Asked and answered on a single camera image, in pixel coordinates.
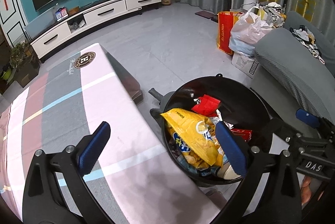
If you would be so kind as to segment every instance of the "drawer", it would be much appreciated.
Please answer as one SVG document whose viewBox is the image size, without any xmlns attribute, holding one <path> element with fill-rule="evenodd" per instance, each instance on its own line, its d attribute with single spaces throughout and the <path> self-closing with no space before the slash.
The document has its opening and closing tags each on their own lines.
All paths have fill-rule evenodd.
<svg viewBox="0 0 335 224">
<path fill-rule="evenodd" d="M 102 6 L 98 9 L 92 10 L 84 14 L 85 21 L 87 25 L 96 24 L 101 20 L 106 20 L 107 18 L 114 18 L 119 13 L 126 12 L 126 2 L 124 0 L 118 1 L 112 4 Z"/>
<path fill-rule="evenodd" d="M 162 0 L 126 0 L 127 9 L 135 9 L 145 5 L 161 2 Z"/>
<path fill-rule="evenodd" d="M 71 35 L 71 31 L 67 22 L 62 23 L 55 29 L 49 31 L 31 45 L 36 51 L 38 57 L 44 56 L 46 53 L 60 45 L 65 38 Z"/>
</svg>

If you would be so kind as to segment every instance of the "white plastic bag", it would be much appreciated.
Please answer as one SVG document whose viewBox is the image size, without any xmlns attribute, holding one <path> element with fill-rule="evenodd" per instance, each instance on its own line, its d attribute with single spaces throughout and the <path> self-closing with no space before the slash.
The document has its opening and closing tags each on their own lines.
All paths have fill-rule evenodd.
<svg viewBox="0 0 335 224">
<path fill-rule="evenodd" d="M 241 15 L 231 30 L 229 48 L 235 52 L 253 55 L 255 44 L 269 33 L 272 28 L 261 18 L 251 12 L 256 6 Z"/>
</svg>

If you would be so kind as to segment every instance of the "green plant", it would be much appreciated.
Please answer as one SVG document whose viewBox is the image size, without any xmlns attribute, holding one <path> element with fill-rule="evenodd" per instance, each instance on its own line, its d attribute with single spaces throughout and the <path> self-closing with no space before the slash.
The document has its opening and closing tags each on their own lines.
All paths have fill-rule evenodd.
<svg viewBox="0 0 335 224">
<path fill-rule="evenodd" d="M 12 48 L 9 63 L 12 68 L 17 68 L 27 57 L 27 43 L 22 41 Z"/>
</svg>

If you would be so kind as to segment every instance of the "red shopping bag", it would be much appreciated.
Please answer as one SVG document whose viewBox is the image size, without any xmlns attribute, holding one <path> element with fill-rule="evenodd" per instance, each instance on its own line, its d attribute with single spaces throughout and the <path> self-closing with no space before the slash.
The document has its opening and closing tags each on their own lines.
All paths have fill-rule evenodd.
<svg viewBox="0 0 335 224">
<path fill-rule="evenodd" d="M 238 20 L 237 14 L 234 12 L 219 12 L 219 31 L 217 36 L 217 48 L 223 52 L 232 55 L 234 52 L 228 47 L 230 31 L 232 30 L 233 25 Z"/>
</svg>

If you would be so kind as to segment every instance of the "black bucket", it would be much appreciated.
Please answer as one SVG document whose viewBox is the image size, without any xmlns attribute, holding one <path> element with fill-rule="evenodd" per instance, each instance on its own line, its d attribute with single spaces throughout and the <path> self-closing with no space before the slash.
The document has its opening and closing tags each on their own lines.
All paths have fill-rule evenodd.
<svg viewBox="0 0 335 224">
<path fill-rule="evenodd" d="M 270 121 L 267 108 L 252 90 L 237 81 L 223 77 L 221 74 L 215 77 L 200 77 L 187 82 L 174 92 L 165 107 L 162 106 L 163 109 L 161 111 L 167 112 L 173 108 L 182 108 L 190 111 L 196 104 L 193 99 L 204 94 L 221 101 L 222 106 L 219 107 L 219 110 L 225 122 L 234 124 L 237 129 L 253 131 L 249 145 L 256 145 L 264 152 L 270 150 L 269 143 L 263 142 L 264 138 L 260 135 L 261 129 Z M 225 180 L 214 175 L 201 177 L 189 172 L 177 161 L 168 146 L 171 135 L 166 130 L 166 121 L 164 120 L 160 126 L 164 145 L 171 159 L 199 186 L 230 184 L 241 180 L 241 178 Z"/>
</svg>

